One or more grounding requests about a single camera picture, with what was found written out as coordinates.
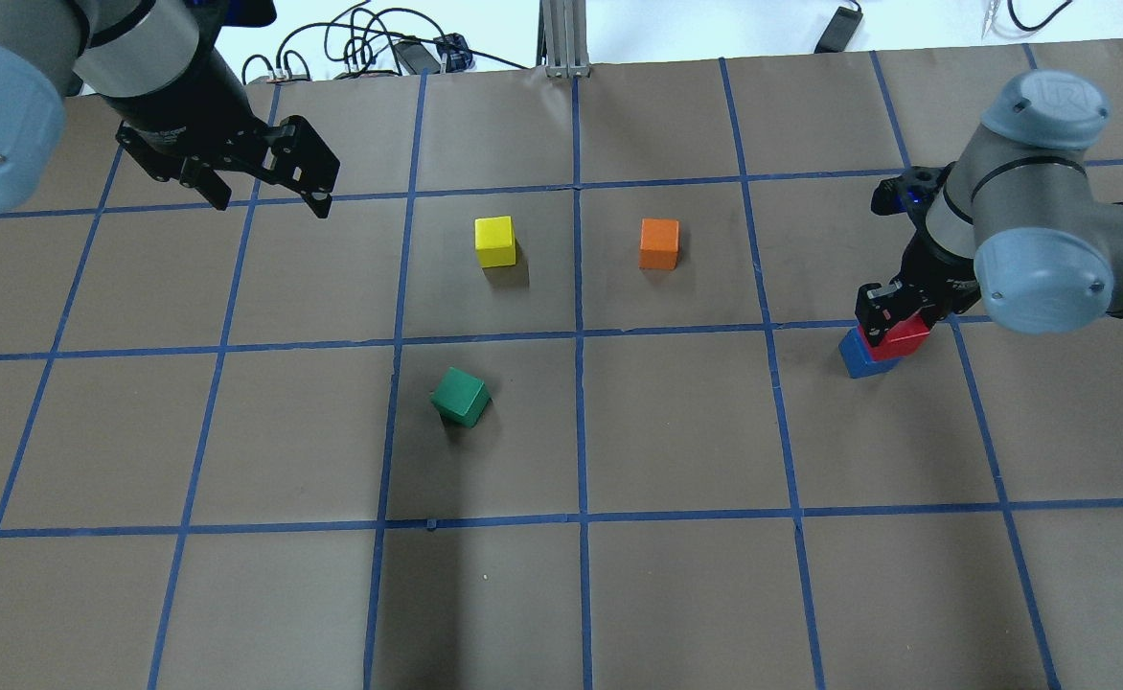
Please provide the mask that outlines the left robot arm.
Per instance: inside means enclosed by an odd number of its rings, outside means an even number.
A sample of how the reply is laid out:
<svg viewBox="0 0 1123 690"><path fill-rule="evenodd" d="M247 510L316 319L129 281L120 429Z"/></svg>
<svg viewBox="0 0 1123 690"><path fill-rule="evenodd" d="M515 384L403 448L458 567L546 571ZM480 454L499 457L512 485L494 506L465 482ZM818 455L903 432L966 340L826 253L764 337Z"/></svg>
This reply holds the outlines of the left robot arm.
<svg viewBox="0 0 1123 690"><path fill-rule="evenodd" d="M85 84L119 114L116 140L150 179L223 210L221 175L247 174L323 219L341 163L305 118L256 117L216 48L223 28L276 16L271 1L0 1L0 214L36 191L65 100Z"/></svg>

